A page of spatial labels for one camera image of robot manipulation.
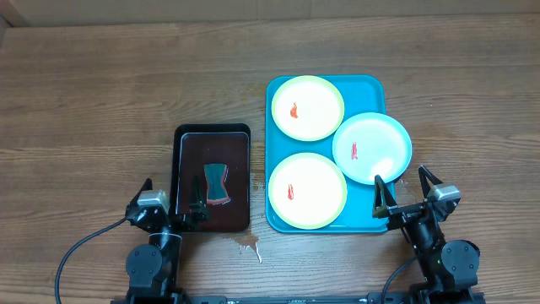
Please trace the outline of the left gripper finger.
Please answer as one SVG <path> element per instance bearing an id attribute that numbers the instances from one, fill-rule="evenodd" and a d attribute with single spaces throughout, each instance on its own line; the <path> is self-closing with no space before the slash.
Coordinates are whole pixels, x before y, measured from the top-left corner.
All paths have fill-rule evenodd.
<path id="1" fill-rule="evenodd" d="M 129 204 L 136 205 L 141 193 L 144 191 L 152 190 L 152 189 L 153 189 L 153 182 L 150 178 L 147 178 Z"/>
<path id="2" fill-rule="evenodd" d="M 192 180 L 192 190 L 189 201 L 190 216 L 192 221 L 206 221 L 209 217 L 206 197 L 197 176 Z"/>

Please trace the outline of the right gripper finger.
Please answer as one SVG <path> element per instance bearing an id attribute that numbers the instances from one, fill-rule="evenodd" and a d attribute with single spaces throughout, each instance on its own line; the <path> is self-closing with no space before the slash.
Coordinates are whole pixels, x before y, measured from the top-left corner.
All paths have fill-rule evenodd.
<path id="1" fill-rule="evenodd" d="M 397 203 L 380 175 L 375 176 L 375 199 L 372 217 L 377 219 L 391 217 L 397 208 Z"/>
<path id="2" fill-rule="evenodd" d="M 420 180 L 424 198 L 428 197 L 431 186 L 440 185 L 442 183 L 442 181 L 438 177 L 436 177 L 430 170 L 428 170 L 427 167 L 424 165 L 421 165 L 418 168 L 418 177 Z"/>

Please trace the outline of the light blue plate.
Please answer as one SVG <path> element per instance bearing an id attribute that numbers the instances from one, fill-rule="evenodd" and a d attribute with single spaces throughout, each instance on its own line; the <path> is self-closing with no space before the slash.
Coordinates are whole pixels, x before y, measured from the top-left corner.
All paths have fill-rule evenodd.
<path id="1" fill-rule="evenodd" d="M 413 155 L 412 139 L 396 119 L 376 112 L 350 117 L 337 129 L 332 156 L 349 179 L 373 185 L 375 177 L 393 182 L 407 170 Z"/>

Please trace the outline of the yellow-green plate bottom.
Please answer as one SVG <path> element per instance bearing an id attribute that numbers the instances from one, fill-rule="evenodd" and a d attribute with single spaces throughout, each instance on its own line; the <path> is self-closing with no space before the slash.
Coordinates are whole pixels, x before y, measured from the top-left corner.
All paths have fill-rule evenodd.
<path id="1" fill-rule="evenodd" d="M 347 201 L 347 183 L 327 157 L 298 153 L 282 160 L 267 186 L 269 202 L 286 224 L 315 230 L 331 224 Z"/>

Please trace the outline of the yellow-green plate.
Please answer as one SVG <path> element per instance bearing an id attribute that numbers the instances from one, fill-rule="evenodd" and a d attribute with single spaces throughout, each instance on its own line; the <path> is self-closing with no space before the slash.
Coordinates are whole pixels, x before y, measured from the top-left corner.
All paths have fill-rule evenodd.
<path id="1" fill-rule="evenodd" d="M 315 230 L 331 224 L 347 201 L 347 183 L 327 157 L 298 153 L 282 160 L 267 186 L 269 202 L 286 224 Z"/>
<path id="2" fill-rule="evenodd" d="M 330 81 L 313 75 L 281 84 L 271 100 L 278 129 L 299 141 L 317 141 L 334 133 L 344 118 L 342 94 Z"/>

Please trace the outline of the yellow-green plate top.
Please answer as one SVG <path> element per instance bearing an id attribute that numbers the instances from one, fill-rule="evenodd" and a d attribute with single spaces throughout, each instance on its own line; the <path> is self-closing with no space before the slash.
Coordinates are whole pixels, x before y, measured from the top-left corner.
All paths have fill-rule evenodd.
<path id="1" fill-rule="evenodd" d="M 317 141 L 334 133 L 344 118 L 342 94 L 330 81 L 313 75 L 281 84 L 271 100 L 278 129 L 299 141 Z"/>

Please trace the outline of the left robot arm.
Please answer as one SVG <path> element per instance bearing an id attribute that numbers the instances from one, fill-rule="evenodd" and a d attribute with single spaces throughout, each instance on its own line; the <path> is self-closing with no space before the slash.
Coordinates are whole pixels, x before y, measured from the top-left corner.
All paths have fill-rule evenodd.
<path id="1" fill-rule="evenodd" d="M 126 303 L 190 303 L 176 285 L 182 235 L 194 232 L 209 217 L 199 179 L 192 180 L 189 212 L 176 215 L 163 190 L 147 179 L 126 207 L 126 219 L 148 232 L 148 243 L 135 247 L 126 259 L 129 287 Z"/>

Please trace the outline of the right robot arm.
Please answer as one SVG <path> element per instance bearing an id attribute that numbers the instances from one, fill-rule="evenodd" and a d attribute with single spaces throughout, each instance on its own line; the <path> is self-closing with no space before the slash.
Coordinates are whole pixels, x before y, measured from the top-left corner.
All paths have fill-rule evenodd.
<path id="1" fill-rule="evenodd" d="M 387 229 L 400 230 L 414 251 L 384 284 L 382 291 L 369 293 L 368 303 L 484 303 L 483 293 L 472 292 L 478 283 L 480 250 L 467 240 L 448 242 L 440 228 L 461 200 L 461 192 L 444 183 L 425 166 L 418 168 L 424 199 L 400 207 L 382 177 L 375 177 L 372 215 L 387 219 Z M 390 293 L 391 282 L 408 266 L 417 262 L 424 281 L 412 284 L 407 292 Z"/>

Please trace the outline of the black rectangular water tray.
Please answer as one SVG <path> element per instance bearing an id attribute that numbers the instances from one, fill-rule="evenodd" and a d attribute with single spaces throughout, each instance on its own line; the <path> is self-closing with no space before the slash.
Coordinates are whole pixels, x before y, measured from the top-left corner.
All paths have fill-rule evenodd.
<path id="1" fill-rule="evenodd" d="M 250 223 L 251 130 L 243 123 L 184 124 L 175 131 L 170 201 L 176 215 L 189 212 L 192 180 L 198 177 L 207 195 L 206 164 L 225 164 L 230 201 L 208 206 L 209 217 L 200 232 L 241 232 Z"/>

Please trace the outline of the teal plastic serving tray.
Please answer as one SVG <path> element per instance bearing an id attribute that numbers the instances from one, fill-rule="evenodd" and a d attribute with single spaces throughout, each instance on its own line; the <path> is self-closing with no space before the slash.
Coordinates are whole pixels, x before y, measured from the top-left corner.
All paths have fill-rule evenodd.
<path id="1" fill-rule="evenodd" d="M 386 113 L 385 96 L 382 84 L 370 75 L 343 74 L 325 75 L 324 79 L 334 84 L 340 91 L 345 105 L 344 119 L 363 113 Z M 266 92 L 266 121 L 265 121 L 265 181 L 268 182 L 274 168 L 285 158 L 301 153 L 310 152 L 323 155 L 329 160 L 332 156 L 332 137 L 329 136 L 315 142 L 303 142 L 293 139 L 283 133 L 272 117 L 272 99 L 278 88 L 289 76 L 279 76 L 267 86 Z M 372 216 L 374 203 L 374 188 L 346 180 L 348 198 L 342 213 L 329 225 L 313 232 L 315 234 L 356 234 L 384 233 L 387 231 L 387 220 Z"/>

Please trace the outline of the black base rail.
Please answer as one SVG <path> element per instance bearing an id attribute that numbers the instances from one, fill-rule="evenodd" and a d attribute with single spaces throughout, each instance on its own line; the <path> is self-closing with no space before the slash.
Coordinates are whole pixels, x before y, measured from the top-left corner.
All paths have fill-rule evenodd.
<path id="1" fill-rule="evenodd" d="M 110 304 L 130 303 L 125 299 L 111 300 Z M 226 298 L 225 296 L 194 296 L 183 299 L 142 299 L 134 303 L 192 303 L 192 304 L 379 304 L 381 302 L 380 292 L 371 292 L 364 296 L 317 296 L 317 297 L 245 297 L 245 298 Z M 391 292 L 385 295 L 384 303 L 406 304 L 421 303 L 414 300 L 406 292 Z M 465 300 L 458 296 L 450 299 L 435 297 L 430 303 L 475 303 L 485 304 L 486 300 L 483 293 L 473 293 L 472 300 Z"/>

